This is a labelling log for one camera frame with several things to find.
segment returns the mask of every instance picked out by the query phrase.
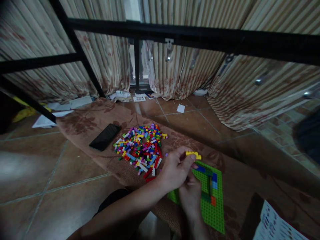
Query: striped curtain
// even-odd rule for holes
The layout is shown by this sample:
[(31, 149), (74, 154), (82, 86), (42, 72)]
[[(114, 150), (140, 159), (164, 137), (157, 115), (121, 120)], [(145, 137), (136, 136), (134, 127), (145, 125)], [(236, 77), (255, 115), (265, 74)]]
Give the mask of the striped curtain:
[[(142, 0), (142, 22), (238, 29), (251, 5), (250, 0)], [(149, 70), (150, 87), (165, 100), (186, 98), (205, 85), (214, 76), (225, 55), (223, 52), (173, 45), (171, 60), (166, 62), (165, 44), (155, 42), (145, 43), (145, 46), (143, 64), (144, 69)], [(153, 57), (153, 61), (148, 61), (149, 56)]]
[[(69, 17), (125, 21), (122, 0), (61, 0)], [(0, 61), (73, 53), (74, 49), (48, 0), (9, 0), (0, 23)], [(128, 41), (76, 32), (89, 62), (108, 95), (129, 89)], [(81, 62), (6, 74), (38, 101), (68, 101), (97, 92)]]
[[(320, 1), (260, 0), (241, 29), (319, 35), (319, 16)], [(302, 95), (319, 74), (317, 66), (239, 55), (214, 77), (207, 99), (223, 124), (242, 131), (305, 103)]]

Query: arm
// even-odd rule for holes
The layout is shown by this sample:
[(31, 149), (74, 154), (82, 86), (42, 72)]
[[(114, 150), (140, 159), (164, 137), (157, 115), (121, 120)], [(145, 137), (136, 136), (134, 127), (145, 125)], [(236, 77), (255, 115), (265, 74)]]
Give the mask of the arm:
[(210, 239), (209, 229), (203, 221), (200, 209), (201, 183), (191, 170), (186, 182), (179, 188), (179, 195), (193, 239)]
[(101, 239), (124, 233), (128, 237), (136, 230), (125, 231), (122, 226), (133, 217), (147, 213), (168, 192), (180, 187), (187, 178), (190, 168), (194, 165), (195, 155), (180, 160), (185, 151), (192, 151), (187, 147), (180, 147), (168, 154), (164, 167), (157, 178), (122, 199), (114, 202), (97, 214), (87, 224), (74, 232), (68, 240)]

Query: instruction booklet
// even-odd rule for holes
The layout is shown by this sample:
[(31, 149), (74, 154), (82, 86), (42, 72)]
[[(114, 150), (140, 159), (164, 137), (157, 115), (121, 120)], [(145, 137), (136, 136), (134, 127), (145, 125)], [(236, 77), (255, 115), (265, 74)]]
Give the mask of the instruction booklet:
[(265, 200), (253, 240), (308, 240), (284, 221)]

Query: hand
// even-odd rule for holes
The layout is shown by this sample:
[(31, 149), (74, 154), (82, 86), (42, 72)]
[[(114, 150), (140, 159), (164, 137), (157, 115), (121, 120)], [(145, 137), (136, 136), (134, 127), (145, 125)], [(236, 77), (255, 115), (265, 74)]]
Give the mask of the hand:
[(179, 188), (182, 208), (188, 220), (201, 218), (201, 183), (190, 170), (187, 180)]
[(161, 173), (156, 178), (160, 182), (160, 187), (166, 193), (180, 187), (184, 183), (190, 168), (198, 167), (194, 164), (196, 155), (191, 154), (185, 157), (184, 153), (186, 151), (192, 151), (192, 149), (181, 146), (177, 150), (170, 152)]

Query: paper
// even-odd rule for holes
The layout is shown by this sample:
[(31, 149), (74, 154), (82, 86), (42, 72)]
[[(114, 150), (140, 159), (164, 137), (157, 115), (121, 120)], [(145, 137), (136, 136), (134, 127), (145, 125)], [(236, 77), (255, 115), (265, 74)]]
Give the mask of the paper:
[(144, 102), (145, 100), (145, 97), (133, 97), (134, 102)]
[(115, 98), (128, 98), (131, 97), (131, 94), (124, 91), (117, 90), (115, 93), (111, 94), (110, 99), (113, 101)]
[[(71, 111), (63, 111), (63, 112), (56, 112), (56, 113), (52, 113), (53, 115), (55, 115), (56, 117), (63, 117), (69, 113), (73, 112), (73, 110)], [(42, 128), (50, 128), (51, 126), (56, 127), (57, 125), (52, 122), (50, 119), (46, 118), (45, 116), (41, 115), (37, 121), (33, 124), (32, 128), (38, 128), (38, 127), (42, 127)]]
[(61, 105), (60, 103), (48, 103), (47, 107), (55, 111), (68, 111), (71, 109), (71, 104), (67, 103)]
[(308, 240), (284, 221), (265, 200), (253, 240)]
[(82, 98), (70, 100), (71, 109), (77, 109), (77, 108), (82, 107), (84, 105), (87, 105), (89, 103), (92, 103), (92, 99), (90, 96), (85, 96)]
[(186, 107), (186, 106), (183, 106), (183, 105), (179, 104), (178, 109), (177, 109), (177, 112), (184, 113), (185, 107)]

